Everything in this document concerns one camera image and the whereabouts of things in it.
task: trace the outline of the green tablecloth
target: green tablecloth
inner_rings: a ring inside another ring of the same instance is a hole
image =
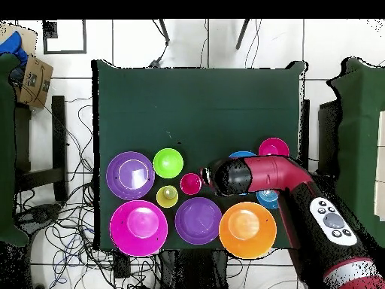
[[[155,204],[161,186],[171,184],[180,189],[183,174],[197,172],[235,151],[257,153],[268,137],[282,138],[291,156],[297,157],[303,62],[269,70],[124,69],[97,61],[92,69],[94,92],[97,89],[99,95],[100,249],[115,248],[109,222],[124,203],[110,192],[105,180],[109,162],[119,153],[137,151],[152,161],[162,148],[181,152],[183,171],[171,180],[156,176],[153,188],[143,197]],[[219,238],[206,245],[191,245],[179,237],[174,216],[180,204],[191,197],[181,191],[179,196],[176,206],[162,209],[168,221],[168,238],[162,248],[223,248]],[[257,202],[255,194],[220,198],[207,187],[197,196],[215,201],[222,213],[237,202]],[[288,248],[279,211],[272,214],[277,222],[274,246]]]

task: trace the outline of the purple bowl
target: purple bowl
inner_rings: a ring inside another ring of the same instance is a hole
[[[155,172],[143,154],[125,152],[112,159],[106,179],[112,193],[121,199],[133,200],[148,193],[155,181]]]
[[[184,241],[203,245],[218,236],[221,218],[217,204],[204,197],[194,197],[177,210],[175,228]]]

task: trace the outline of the yellow cup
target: yellow cup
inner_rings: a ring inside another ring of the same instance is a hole
[[[156,193],[156,201],[163,208],[170,208],[177,203],[178,194],[174,186],[163,186]]]

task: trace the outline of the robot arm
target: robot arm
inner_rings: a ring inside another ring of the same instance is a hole
[[[203,169],[202,179],[222,196],[280,191],[280,213],[297,248],[290,256],[310,289],[385,289],[353,214],[337,207],[290,158],[228,159]]]

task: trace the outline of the white tile floor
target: white tile floor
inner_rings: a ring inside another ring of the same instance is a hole
[[[244,36],[240,50],[235,44],[243,23],[242,19],[210,20],[210,68],[244,68],[245,59],[256,35],[256,24],[261,20],[251,20]],[[164,39],[159,34],[151,20],[87,20],[86,21],[86,54],[43,54],[42,23],[41,21],[21,20],[21,26],[28,27],[38,33],[36,56],[53,66],[53,78],[46,106],[50,108],[52,95],[64,95],[67,101],[91,96],[91,59],[105,59],[120,67],[148,66],[164,50]],[[162,59],[163,67],[199,66],[201,51],[206,39],[205,19],[194,20],[165,20],[171,42]],[[71,32],[77,37],[81,30],[73,28]],[[65,35],[49,42],[54,48],[72,50],[73,46],[66,43]],[[310,150],[309,157],[318,158],[318,130],[317,112],[319,105],[335,99],[335,95],[327,85],[326,80],[337,76],[341,71],[341,61],[349,56],[359,56],[372,65],[385,60],[385,27],[383,20],[275,20],[263,19],[259,30],[259,40],[254,41],[250,50],[246,66],[251,67],[256,54],[254,68],[285,68],[294,60],[304,60],[309,63],[306,73],[305,98],[311,100]],[[202,66],[208,67],[207,47],[202,54]],[[85,105],[91,105],[92,100],[79,100],[67,103],[68,130],[77,137],[80,146],[84,148],[91,135],[86,127],[78,120],[77,113]],[[85,107],[80,117],[86,125],[92,125],[92,108]],[[47,110],[33,110],[31,122],[31,153],[32,169],[46,169],[52,167],[51,154],[51,117]],[[74,142],[68,138],[68,179],[72,178],[79,155]],[[84,156],[93,165],[92,143],[84,151]],[[310,162],[310,169],[317,169],[317,162]],[[75,174],[70,183],[70,191],[82,185],[83,179],[90,181],[91,175]],[[52,202],[53,188],[51,185],[36,188],[36,196],[31,199],[31,205]],[[23,199],[28,198],[30,192],[25,192]],[[80,193],[71,199],[70,203],[81,201]],[[92,214],[87,216],[92,223]],[[55,245],[61,245],[53,235],[47,231],[48,239]],[[49,287],[55,278],[52,261],[57,248],[52,246],[42,230],[36,237],[32,248],[32,277],[35,283],[43,283]],[[62,256],[56,255],[58,263]],[[64,272],[66,281],[57,284],[54,289],[74,289],[74,283],[84,273],[83,266],[76,266]],[[304,289],[299,283],[286,250],[279,250],[263,260],[255,260],[250,264],[245,261],[243,269],[237,260],[230,260],[228,275],[230,289]],[[123,283],[117,279],[117,286]],[[153,283],[153,277],[146,279],[148,286]],[[83,283],[76,289],[112,289],[104,280],[101,272],[90,269],[83,277]]]

